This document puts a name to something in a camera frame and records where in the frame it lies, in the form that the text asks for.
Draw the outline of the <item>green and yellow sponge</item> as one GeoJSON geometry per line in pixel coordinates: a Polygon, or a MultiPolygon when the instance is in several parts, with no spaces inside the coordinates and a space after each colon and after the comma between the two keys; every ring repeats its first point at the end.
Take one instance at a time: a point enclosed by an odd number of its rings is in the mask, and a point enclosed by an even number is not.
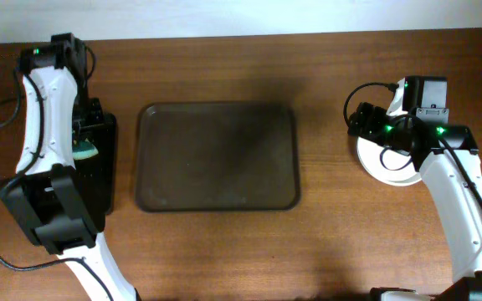
{"type": "Polygon", "coordinates": [[[99,151],[92,142],[81,140],[73,145],[72,156],[75,161],[82,161],[99,154],[99,151]]]}

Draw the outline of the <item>pale green plate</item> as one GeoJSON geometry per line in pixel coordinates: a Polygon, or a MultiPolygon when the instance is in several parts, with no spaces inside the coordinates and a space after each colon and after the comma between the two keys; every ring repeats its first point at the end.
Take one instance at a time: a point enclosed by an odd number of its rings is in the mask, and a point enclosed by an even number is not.
{"type": "Polygon", "coordinates": [[[411,156],[405,156],[388,146],[379,146],[358,138],[356,153],[363,168],[378,181],[390,186],[411,186],[421,181],[411,156]]]}

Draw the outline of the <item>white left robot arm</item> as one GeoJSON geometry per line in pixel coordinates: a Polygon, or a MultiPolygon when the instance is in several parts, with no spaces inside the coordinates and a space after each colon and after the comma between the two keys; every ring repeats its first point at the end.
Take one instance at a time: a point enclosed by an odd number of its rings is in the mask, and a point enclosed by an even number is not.
{"type": "Polygon", "coordinates": [[[112,212],[117,124],[88,95],[81,42],[58,41],[22,51],[27,113],[16,176],[0,200],[26,238],[64,263],[92,300],[137,300],[105,239],[112,212]]]}

